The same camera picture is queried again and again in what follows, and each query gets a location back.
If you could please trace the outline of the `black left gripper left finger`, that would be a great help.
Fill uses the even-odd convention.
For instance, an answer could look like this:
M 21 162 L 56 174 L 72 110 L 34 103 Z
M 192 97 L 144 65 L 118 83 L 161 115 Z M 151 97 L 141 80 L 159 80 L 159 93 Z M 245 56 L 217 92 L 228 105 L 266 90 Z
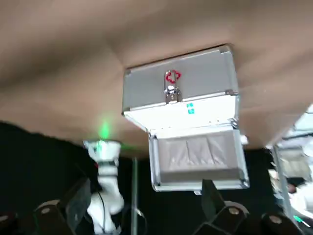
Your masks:
M 2 235 L 74 235 L 91 202 L 90 179 L 79 179 L 61 199 L 46 201 L 26 216 L 0 214 Z

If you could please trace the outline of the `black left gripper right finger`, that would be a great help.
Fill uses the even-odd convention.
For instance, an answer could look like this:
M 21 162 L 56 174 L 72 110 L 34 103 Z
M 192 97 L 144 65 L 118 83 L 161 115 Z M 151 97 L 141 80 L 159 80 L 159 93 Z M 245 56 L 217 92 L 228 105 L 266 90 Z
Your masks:
M 239 203 L 225 201 L 212 180 L 203 180 L 201 206 L 206 221 L 197 235 L 302 235 L 304 232 L 281 213 L 253 216 Z

